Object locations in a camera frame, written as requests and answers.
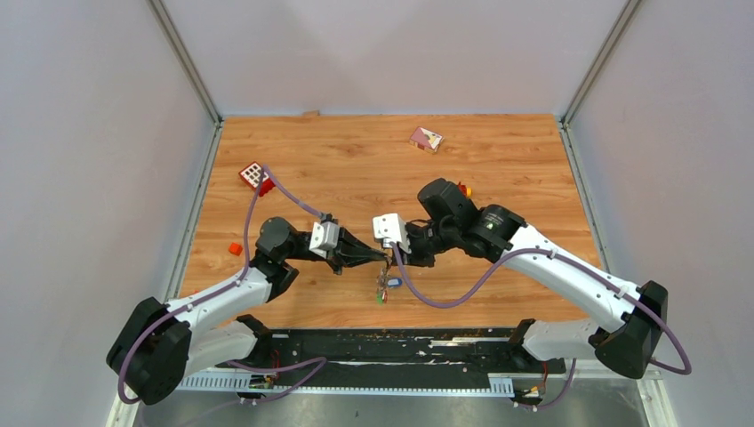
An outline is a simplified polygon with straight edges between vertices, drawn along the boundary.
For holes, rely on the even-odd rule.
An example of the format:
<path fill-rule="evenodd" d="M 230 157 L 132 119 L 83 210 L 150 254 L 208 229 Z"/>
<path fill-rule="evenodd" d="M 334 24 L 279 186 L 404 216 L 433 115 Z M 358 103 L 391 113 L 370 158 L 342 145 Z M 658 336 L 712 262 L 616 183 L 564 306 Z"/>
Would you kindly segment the large perforated metal keyring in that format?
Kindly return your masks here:
<path fill-rule="evenodd" d="M 385 258 L 384 264 L 381 266 L 380 272 L 376 280 L 378 293 L 381 287 L 387 286 L 386 282 L 389 279 L 389 271 L 391 269 L 391 266 L 392 266 L 392 257 L 387 255 Z"/>

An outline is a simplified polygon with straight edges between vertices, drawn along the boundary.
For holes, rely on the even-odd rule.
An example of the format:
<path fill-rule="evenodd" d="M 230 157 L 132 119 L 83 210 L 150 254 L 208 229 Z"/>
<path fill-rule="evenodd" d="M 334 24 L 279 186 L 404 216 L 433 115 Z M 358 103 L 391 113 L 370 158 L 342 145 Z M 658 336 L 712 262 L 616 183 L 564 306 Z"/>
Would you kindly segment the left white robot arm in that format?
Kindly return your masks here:
<path fill-rule="evenodd" d="M 265 366 L 273 347 L 268 331 L 246 310 L 290 288 L 300 274 L 291 260 L 324 262 L 340 275 L 389 256 L 331 218 L 310 231 L 282 217 L 266 220 L 253 256 L 239 272 L 182 299 L 149 297 L 135 306 L 106 357 L 118 376 L 118 397 L 126 404 L 154 405 L 205 368 L 241 359 L 250 367 Z"/>

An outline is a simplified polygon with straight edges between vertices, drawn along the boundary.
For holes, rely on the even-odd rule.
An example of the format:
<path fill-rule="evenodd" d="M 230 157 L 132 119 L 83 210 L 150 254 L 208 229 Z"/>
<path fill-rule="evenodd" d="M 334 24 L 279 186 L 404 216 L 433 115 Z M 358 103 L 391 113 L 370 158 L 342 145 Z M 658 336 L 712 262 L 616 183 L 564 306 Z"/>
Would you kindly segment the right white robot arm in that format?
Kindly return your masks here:
<path fill-rule="evenodd" d="M 657 366 L 654 351 L 667 328 L 669 292 L 617 278 L 566 251 L 501 205 L 478 207 L 453 182 L 438 178 L 417 199 L 428 219 L 400 221 L 394 256 L 403 267 L 431 267 L 438 254 L 459 249 L 534 279 L 572 302 L 586 319 L 519 323 L 508 347 L 510 364 L 530 371 L 550 359 L 596 359 L 614 373 L 639 379 Z"/>

